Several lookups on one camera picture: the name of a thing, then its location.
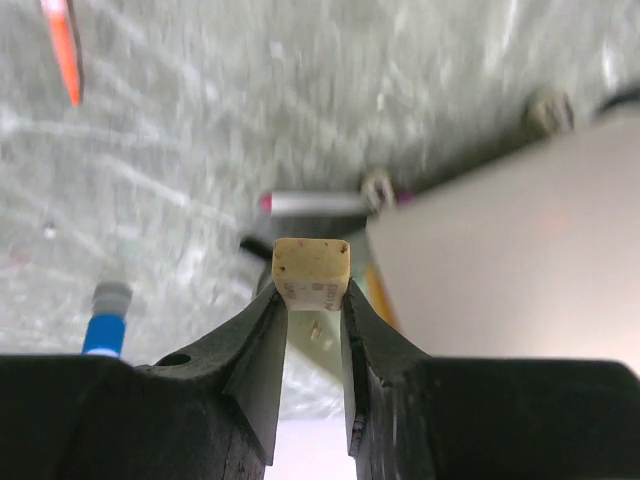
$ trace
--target hole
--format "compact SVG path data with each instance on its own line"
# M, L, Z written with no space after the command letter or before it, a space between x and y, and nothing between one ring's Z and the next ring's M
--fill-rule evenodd
M167 355L158 362L160 367L175 367L176 365L184 365L191 360L191 357L186 353L172 353Z

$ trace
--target orange pencil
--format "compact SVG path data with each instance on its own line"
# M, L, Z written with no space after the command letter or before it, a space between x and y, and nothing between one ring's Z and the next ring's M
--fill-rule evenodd
M42 10L49 19L53 51L71 104L75 107L80 104L80 72L67 0L42 0Z

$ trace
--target grey concrete floor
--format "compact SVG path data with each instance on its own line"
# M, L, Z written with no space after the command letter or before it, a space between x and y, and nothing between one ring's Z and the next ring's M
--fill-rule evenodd
M434 178L500 147L536 87L566 89L584 120L640 73L634 0L74 8L77 109L38 3L0 0L5 352L78 351L93 286L119 272L137 302L125 358L153 362L248 301L260 267L237 243L262 191L353 187L377 165ZM283 396L285 418L341 410L295 352Z

